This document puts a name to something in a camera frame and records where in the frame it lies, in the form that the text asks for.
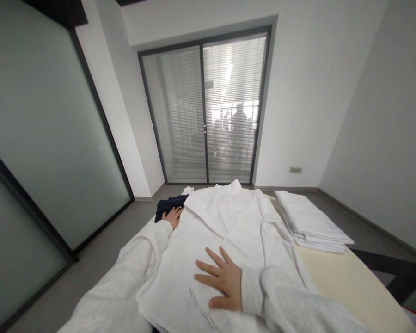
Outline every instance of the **frosted glass panel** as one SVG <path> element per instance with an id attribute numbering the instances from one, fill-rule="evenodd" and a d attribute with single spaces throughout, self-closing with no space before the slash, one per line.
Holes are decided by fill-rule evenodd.
<path id="1" fill-rule="evenodd" d="M 129 201 L 69 32 L 0 0 L 0 158 L 77 247 Z"/>
<path id="2" fill-rule="evenodd" d="M 0 182 L 0 326 L 66 263 Z"/>
<path id="3" fill-rule="evenodd" d="M 169 183 L 206 183 L 199 46 L 142 57 Z"/>

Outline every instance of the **door frame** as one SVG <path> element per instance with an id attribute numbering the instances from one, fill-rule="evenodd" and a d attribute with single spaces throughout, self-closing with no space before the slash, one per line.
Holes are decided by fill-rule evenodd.
<path id="1" fill-rule="evenodd" d="M 262 114 L 262 106 L 263 106 L 263 94 L 265 91 L 265 82 L 266 82 L 266 75 L 267 75 L 267 68 L 268 68 L 268 58 L 269 58 L 269 48 L 271 44 L 271 32 L 273 29 L 273 25 L 265 25 L 257 28 L 250 28 L 246 30 L 236 31 L 236 32 L 230 32 L 227 34 L 222 34 L 218 36 L 212 36 L 212 37 L 206 37 L 201 39 L 196 39 L 188 42 L 178 43 L 178 44 L 172 44 L 162 47 L 157 47 L 154 49 L 149 49 L 145 51 L 139 51 L 137 53 L 139 57 L 139 65 L 140 65 L 140 71 L 142 74 L 143 79 L 143 86 L 145 88 L 145 95 L 147 97 L 148 102 L 148 108 L 149 113 L 151 116 L 151 121 L 153 123 L 153 130 L 154 130 L 154 136 L 156 138 L 157 148 L 159 151 L 159 158 L 160 158 L 160 164 L 162 166 L 163 175 L 165 178 L 165 183 L 167 184 L 173 184 L 173 185 L 215 185 L 215 184 L 227 184 L 227 183 L 212 183 L 209 181 L 209 173 L 208 173 L 208 140 L 207 140 L 207 120 L 206 120 L 206 100 L 205 100 L 205 73 L 203 68 L 203 45 L 208 43 L 215 43 L 240 37 L 245 37 L 249 35 L 255 35 L 258 33 L 267 33 L 267 41 L 265 45 L 265 55 L 263 60 L 263 70 L 262 70 L 262 77 L 261 77 L 261 84 L 260 84 L 260 90 L 259 90 L 259 108 L 257 112 L 257 121 L 256 121 L 256 130 L 254 134 L 254 147 L 253 147 L 253 155 L 252 155 L 252 161 L 251 161 L 251 172 L 250 172 L 250 181 L 249 183 L 244 183 L 243 185 L 252 185 L 252 178 L 254 174 L 254 167 L 256 165 L 256 153 L 257 153 L 257 140 L 259 137 L 259 129 L 260 129 L 260 121 L 261 121 L 261 114 Z M 143 64 L 143 56 L 149 56 L 157 53 L 163 53 L 167 51 L 174 51 L 178 49 L 185 49 L 192 46 L 199 46 L 200 47 L 200 67 L 201 67 L 201 81 L 202 81 L 202 106 L 203 106 L 203 122 L 204 122 L 204 138 L 205 138 L 205 162 L 206 162 L 206 173 L 207 173 L 207 182 L 206 183 L 174 183 L 169 182 L 168 177 L 166 175 L 166 169 L 165 169 L 165 163 L 162 155 L 162 147 L 160 146 L 160 140 L 159 140 L 159 134 L 157 130 L 156 121 L 154 118 L 153 113 L 153 105 L 151 102 L 151 96 L 149 94 L 149 88 L 148 88 L 148 82 L 147 77 L 145 73 L 145 66 Z"/>

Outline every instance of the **shirt sleeve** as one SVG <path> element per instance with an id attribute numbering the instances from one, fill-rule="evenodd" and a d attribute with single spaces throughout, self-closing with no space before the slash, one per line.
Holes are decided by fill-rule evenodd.
<path id="1" fill-rule="evenodd" d="M 81 298 L 58 332 L 151 332 L 135 295 L 157 271 L 171 233 L 168 221 L 148 223 L 120 250 L 116 264 Z"/>
<path id="2" fill-rule="evenodd" d="M 242 306 L 273 332 L 368 332 L 343 305 L 314 294 L 275 266 L 242 269 Z"/>

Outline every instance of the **white wall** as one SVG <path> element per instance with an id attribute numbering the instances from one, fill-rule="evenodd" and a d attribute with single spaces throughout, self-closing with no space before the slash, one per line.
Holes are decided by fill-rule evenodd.
<path id="1" fill-rule="evenodd" d="M 416 248 L 416 0 L 391 0 L 320 187 Z"/>
<path id="2" fill-rule="evenodd" d="M 318 186 L 386 4 L 148 0 L 122 13 L 130 45 L 142 48 L 278 15 L 255 185 Z"/>
<path id="3" fill-rule="evenodd" d="M 89 24 L 77 27 L 76 31 L 114 136 L 117 150 L 134 195 L 150 197 L 151 191 L 141 163 L 96 3 L 94 0 L 84 0 L 82 3 Z"/>
<path id="4" fill-rule="evenodd" d="M 122 10 L 115 0 L 96 0 L 126 111 L 137 142 L 149 190 L 164 182 L 162 166 L 149 114 L 137 52 L 128 44 Z"/>

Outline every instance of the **window blinds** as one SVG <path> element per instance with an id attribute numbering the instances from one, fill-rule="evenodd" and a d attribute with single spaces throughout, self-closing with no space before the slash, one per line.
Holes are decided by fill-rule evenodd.
<path id="1" fill-rule="evenodd" d="M 268 33 L 141 56 L 167 183 L 250 183 Z"/>
<path id="2" fill-rule="evenodd" d="M 203 46 L 212 183 L 251 182 L 266 34 Z"/>
<path id="3" fill-rule="evenodd" d="M 199 46 L 142 58 L 168 183 L 206 183 Z"/>

